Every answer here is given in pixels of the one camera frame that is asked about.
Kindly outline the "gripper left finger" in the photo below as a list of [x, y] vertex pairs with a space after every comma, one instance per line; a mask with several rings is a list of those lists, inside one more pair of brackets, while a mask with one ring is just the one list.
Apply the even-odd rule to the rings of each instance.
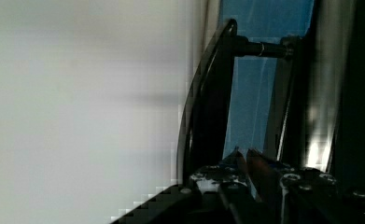
[[234, 151], [216, 165], [205, 165], [190, 176], [190, 184], [202, 194], [218, 192], [224, 183], [237, 183], [249, 187], [245, 172], [241, 169], [244, 156], [236, 147]]

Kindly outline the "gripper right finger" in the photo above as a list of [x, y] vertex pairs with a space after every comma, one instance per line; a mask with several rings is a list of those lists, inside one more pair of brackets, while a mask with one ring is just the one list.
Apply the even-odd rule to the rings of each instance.
[[269, 205], [275, 205], [291, 186], [303, 186], [308, 191], [324, 186], [334, 191], [337, 183], [335, 177], [316, 168], [293, 168], [269, 159], [253, 148], [246, 153], [246, 167], [260, 198]]

